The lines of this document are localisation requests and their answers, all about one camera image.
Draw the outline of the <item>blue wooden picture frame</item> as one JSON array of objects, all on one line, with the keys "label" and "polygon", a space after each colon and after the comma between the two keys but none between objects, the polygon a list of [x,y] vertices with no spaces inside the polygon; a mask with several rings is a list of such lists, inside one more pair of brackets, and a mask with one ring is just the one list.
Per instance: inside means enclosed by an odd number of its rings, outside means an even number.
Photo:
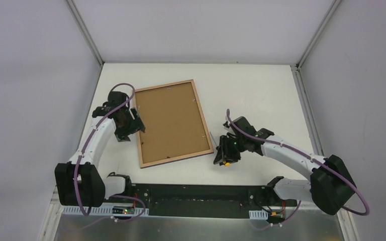
[{"label": "blue wooden picture frame", "polygon": [[140,168],[214,153],[193,80],[137,89],[133,104],[145,125],[137,133]]}]

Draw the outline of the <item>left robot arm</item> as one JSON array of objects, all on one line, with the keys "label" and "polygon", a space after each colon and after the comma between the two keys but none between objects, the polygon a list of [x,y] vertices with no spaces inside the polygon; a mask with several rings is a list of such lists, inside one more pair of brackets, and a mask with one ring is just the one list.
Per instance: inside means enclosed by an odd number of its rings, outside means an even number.
[{"label": "left robot arm", "polygon": [[129,136],[145,132],[145,126],[135,108],[130,107],[126,93],[111,91],[108,99],[92,112],[87,137],[75,154],[55,167],[59,201],[64,206],[100,207],[115,196],[121,203],[133,197],[131,179],[127,175],[110,172],[102,177],[98,165],[111,137],[118,142],[130,141]]}]

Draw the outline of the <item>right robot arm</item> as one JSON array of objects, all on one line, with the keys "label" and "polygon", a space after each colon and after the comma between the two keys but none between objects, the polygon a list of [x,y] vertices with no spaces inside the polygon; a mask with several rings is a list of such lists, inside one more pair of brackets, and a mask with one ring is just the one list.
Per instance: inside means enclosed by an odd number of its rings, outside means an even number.
[{"label": "right robot arm", "polygon": [[284,200],[306,201],[335,215],[346,208],[347,201],[356,193],[357,187],[338,156],[307,153],[268,129],[256,130],[243,116],[226,120],[223,126],[227,133],[219,137],[215,165],[237,163],[241,153],[248,151],[274,159],[303,176],[302,180],[273,178],[264,186],[261,204],[277,206]]}]

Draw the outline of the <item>black yellow screwdriver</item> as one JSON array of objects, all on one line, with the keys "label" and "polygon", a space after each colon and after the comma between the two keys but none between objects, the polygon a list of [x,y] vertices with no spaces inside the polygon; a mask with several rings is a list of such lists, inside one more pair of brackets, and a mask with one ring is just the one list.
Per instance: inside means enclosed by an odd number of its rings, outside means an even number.
[{"label": "black yellow screwdriver", "polygon": [[224,152],[224,166],[228,165],[228,147],[229,147],[229,139],[226,135],[221,135],[218,137],[218,141],[215,142],[217,146],[222,146],[223,147],[223,152]]}]

